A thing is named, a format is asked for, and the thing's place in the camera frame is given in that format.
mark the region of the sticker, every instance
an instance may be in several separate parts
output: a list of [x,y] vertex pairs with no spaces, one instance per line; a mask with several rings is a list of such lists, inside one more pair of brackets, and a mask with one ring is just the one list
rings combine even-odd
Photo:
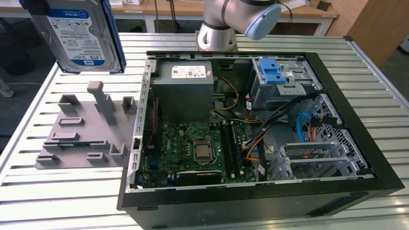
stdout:
[[267,173],[267,170],[265,170],[265,168],[264,168],[261,165],[259,165],[259,172],[260,172],[263,175],[265,175],[265,173]]
[[284,77],[293,77],[293,72],[283,72]]
[[125,11],[125,13],[143,13],[141,11]]
[[252,110],[252,103],[251,103],[251,102],[245,102],[245,108],[247,108],[248,110]]
[[173,66],[172,78],[205,78],[205,66]]
[[105,57],[100,41],[90,32],[90,13],[84,10],[50,9],[47,18],[71,61],[83,66],[103,65]]

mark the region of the wd blue hard drive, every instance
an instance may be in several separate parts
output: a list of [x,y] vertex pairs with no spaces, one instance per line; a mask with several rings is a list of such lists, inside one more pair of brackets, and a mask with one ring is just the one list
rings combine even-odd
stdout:
[[20,0],[63,72],[123,73],[125,56],[109,0]]

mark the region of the motherboard chip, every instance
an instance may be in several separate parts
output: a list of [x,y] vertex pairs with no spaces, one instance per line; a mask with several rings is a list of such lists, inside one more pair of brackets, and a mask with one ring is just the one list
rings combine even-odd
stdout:
[[201,138],[193,142],[193,160],[200,164],[208,164],[213,161],[213,143],[212,139]]
[[197,158],[211,157],[211,146],[209,145],[196,145],[196,157]]

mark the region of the blue drive bay bracket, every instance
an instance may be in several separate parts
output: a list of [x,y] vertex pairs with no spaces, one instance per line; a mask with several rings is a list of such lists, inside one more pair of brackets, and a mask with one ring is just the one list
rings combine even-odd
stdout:
[[281,68],[276,63],[276,60],[272,58],[259,59],[260,70],[264,75],[267,84],[284,84],[287,83],[285,77],[281,75]]

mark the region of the metal table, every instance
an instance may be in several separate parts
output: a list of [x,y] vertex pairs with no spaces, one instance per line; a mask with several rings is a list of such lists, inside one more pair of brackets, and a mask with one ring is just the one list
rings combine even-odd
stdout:
[[[36,170],[35,159],[51,131],[64,93],[93,100],[90,81],[103,81],[113,100],[139,98],[147,50],[193,50],[193,34],[121,34],[128,61],[125,74],[64,74],[58,66],[30,106],[0,158],[0,228],[137,230],[116,210],[121,168]],[[341,37],[269,36],[261,41],[237,37],[243,51],[316,52],[367,125],[389,163],[409,187],[409,103],[355,44]],[[335,216],[241,223],[224,229],[408,229],[409,188],[372,199]]]

